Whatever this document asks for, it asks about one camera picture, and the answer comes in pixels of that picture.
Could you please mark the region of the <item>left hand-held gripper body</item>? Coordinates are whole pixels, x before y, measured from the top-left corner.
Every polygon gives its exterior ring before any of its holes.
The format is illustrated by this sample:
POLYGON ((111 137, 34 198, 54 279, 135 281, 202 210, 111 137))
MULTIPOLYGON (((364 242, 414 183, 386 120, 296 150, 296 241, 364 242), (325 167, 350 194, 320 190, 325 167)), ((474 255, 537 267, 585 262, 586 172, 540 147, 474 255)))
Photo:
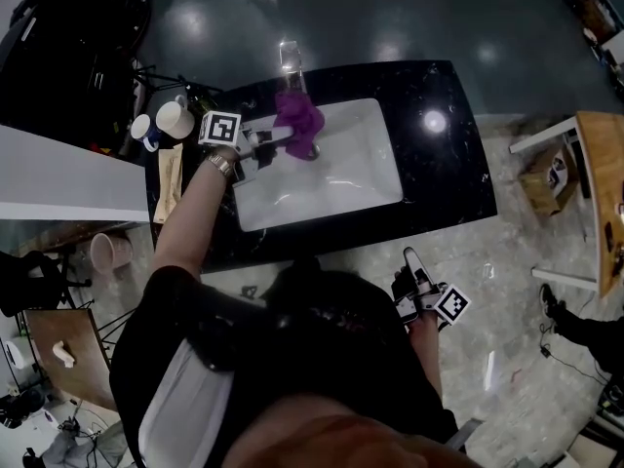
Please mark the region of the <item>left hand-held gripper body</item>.
POLYGON ((273 162, 258 162, 258 148, 273 142, 271 130, 246 127, 241 124, 239 114, 209 111, 202 119, 198 142, 210 147, 230 147, 237 153, 238 160, 232 170, 233 184, 248 183, 273 162))

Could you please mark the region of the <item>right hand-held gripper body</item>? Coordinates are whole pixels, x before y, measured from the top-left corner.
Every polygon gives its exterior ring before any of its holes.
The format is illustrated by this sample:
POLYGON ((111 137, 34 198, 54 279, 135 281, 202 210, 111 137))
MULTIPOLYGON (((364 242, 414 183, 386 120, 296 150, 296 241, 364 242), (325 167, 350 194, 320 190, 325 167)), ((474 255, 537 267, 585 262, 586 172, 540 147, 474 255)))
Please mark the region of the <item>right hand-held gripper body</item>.
POLYGON ((469 297, 455 285, 432 282, 432 291, 413 292, 408 275, 408 270, 401 270, 391 285, 395 308, 405 326, 425 312, 434 312, 442 321, 442 327, 452 326, 471 304, 469 297))

